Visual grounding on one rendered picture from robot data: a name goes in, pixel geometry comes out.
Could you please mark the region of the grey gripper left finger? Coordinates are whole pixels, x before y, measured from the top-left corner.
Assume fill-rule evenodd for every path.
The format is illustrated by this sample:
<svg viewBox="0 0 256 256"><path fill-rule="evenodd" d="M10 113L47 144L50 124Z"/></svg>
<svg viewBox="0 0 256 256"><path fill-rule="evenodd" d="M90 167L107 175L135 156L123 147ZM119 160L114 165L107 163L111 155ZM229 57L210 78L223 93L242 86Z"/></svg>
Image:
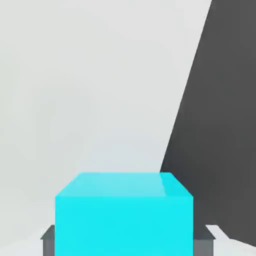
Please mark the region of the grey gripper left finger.
<svg viewBox="0 0 256 256"><path fill-rule="evenodd" d="M0 256L55 256L55 225L0 248Z"/></svg>

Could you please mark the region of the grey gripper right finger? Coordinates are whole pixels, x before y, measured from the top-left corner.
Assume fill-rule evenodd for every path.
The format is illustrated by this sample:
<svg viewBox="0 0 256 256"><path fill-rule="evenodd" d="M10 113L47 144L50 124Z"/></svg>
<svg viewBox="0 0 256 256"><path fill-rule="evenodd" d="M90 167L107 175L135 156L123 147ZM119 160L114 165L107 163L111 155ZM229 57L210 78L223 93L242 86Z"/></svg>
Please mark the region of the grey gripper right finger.
<svg viewBox="0 0 256 256"><path fill-rule="evenodd" d="M194 229L193 256L256 256L256 246L229 238L218 225Z"/></svg>

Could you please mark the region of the small cyan cube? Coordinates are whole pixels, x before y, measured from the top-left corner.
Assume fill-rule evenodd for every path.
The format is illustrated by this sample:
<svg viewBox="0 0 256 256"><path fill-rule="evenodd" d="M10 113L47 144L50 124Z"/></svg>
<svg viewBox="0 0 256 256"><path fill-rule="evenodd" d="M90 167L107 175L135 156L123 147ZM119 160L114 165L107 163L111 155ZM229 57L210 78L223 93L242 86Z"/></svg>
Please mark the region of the small cyan cube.
<svg viewBox="0 0 256 256"><path fill-rule="evenodd" d="M193 256L194 198L164 172L84 172L55 196L55 256Z"/></svg>

